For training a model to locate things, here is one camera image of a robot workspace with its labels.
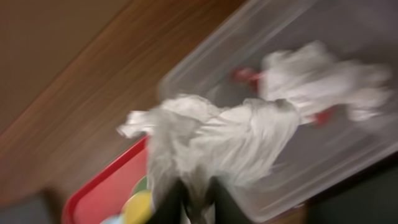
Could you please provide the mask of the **light blue plate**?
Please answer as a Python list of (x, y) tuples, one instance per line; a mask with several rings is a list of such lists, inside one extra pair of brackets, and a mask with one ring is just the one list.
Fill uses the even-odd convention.
[(111, 216), (103, 220), (100, 224), (123, 224), (123, 218), (121, 215)]

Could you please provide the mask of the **white napkin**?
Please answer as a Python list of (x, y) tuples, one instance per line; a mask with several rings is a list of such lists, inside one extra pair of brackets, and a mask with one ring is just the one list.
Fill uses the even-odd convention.
[(300, 124), (287, 101), (244, 100), (219, 108), (198, 95), (180, 95), (149, 111), (133, 111), (118, 129), (127, 138), (147, 133), (147, 185), (159, 206), (176, 179), (195, 204), (212, 177), (221, 179), (250, 218), (263, 207), (261, 181)]

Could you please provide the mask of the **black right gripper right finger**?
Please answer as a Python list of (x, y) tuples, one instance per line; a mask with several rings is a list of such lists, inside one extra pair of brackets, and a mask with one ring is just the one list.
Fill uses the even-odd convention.
[(216, 177), (210, 179), (207, 200), (215, 207), (215, 224), (251, 224), (227, 189)]

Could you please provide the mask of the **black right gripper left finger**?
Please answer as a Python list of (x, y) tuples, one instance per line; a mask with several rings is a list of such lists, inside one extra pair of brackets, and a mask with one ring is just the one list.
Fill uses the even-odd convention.
[(187, 221), (185, 206), (189, 194), (185, 184), (177, 179), (146, 224), (183, 224)]

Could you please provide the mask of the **red snack wrapper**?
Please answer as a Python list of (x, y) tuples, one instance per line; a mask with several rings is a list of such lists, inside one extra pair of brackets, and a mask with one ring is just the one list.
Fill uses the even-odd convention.
[[(231, 74), (232, 81), (248, 86), (257, 95), (260, 93), (260, 82), (265, 77), (265, 72), (258, 72), (249, 67), (237, 68)], [(315, 124), (317, 126), (322, 126), (330, 120), (334, 110), (335, 107), (332, 106), (316, 114), (308, 115), (302, 118), (302, 124)]]

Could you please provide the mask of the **yellow plastic cup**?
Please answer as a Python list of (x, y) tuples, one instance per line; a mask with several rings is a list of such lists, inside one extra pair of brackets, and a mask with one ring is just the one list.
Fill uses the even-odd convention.
[(145, 224), (152, 216), (152, 194), (142, 190), (134, 194), (123, 206), (122, 224)]

